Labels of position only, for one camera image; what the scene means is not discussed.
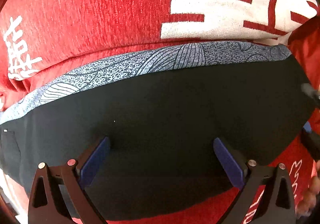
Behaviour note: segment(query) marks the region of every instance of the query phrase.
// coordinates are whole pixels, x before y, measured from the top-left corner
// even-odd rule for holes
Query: finger
[[[316,170],[317,172],[320,171],[320,160],[316,163]]]
[[[320,179],[317,176],[312,177],[310,181],[309,191],[315,195],[320,192]]]
[[[298,203],[296,214],[297,216],[306,216],[309,211],[309,206],[305,201],[300,201]]]
[[[303,194],[303,201],[308,205],[309,209],[313,209],[316,206],[316,195],[307,190]]]

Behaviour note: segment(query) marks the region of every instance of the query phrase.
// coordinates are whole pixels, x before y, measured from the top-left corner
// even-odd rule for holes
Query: black clamp
[[[221,138],[214,140],[213,148],[231,183],[241,189],[218,224],[241,224],[260,185],[266,185],[265,191],[250,223],[295,223],[291,181],[283,163],[269,167],[246,161]]]
[[[315,90],[310,83],[301,84],[301,90],[309,98],[312,98],[316,107],[320,109],[320,92]]]
[[[109,151],[110,140],[103,137],[65,165],[40,163],[31,188],[28,223],[74,224],[59,189],[65,185],[83,224],[106,224],[84,188],[92,183]]]

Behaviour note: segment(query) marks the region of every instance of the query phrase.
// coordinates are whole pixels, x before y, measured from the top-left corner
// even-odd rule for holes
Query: silver rivet
[[[68,165],[69,166],[73,166],[73,165],[75,165],[76,164],[76,160],[75,159],[70,159],[69,161],[68,161]]]
[[[257,162],[256,162],[255,160],[249,160],[249,161],[248,161],[248,164],[249,164],[250,166],[256,166],[256,165],[257,165]]]
[[[282,169],[282,170],[284,170],[284,169],[285,169],[285,164],[284,164],[284,163],[280,163],[280,164],[279,164],[279,168]]]
[[[45,163],[39,163],[38,168],[43,169],[45,167]]]

